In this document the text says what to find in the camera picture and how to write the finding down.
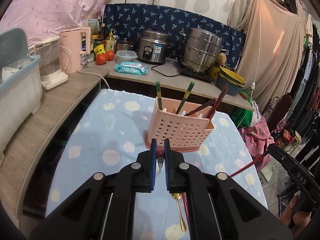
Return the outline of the person right hand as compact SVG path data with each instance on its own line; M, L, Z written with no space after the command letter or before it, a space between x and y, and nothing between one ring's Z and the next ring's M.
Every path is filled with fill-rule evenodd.
M282 221L286 226L289 226L291 222L294 222L295 225L298 226L298 229L304 230L304 228L307 226L307 224L310 222L310 213L304 212L304 211L297 211L296 213L293 213L293 208L297 205L299 200L299 196L294 196L287 207L285 208L285 211L280 215L279 220Z

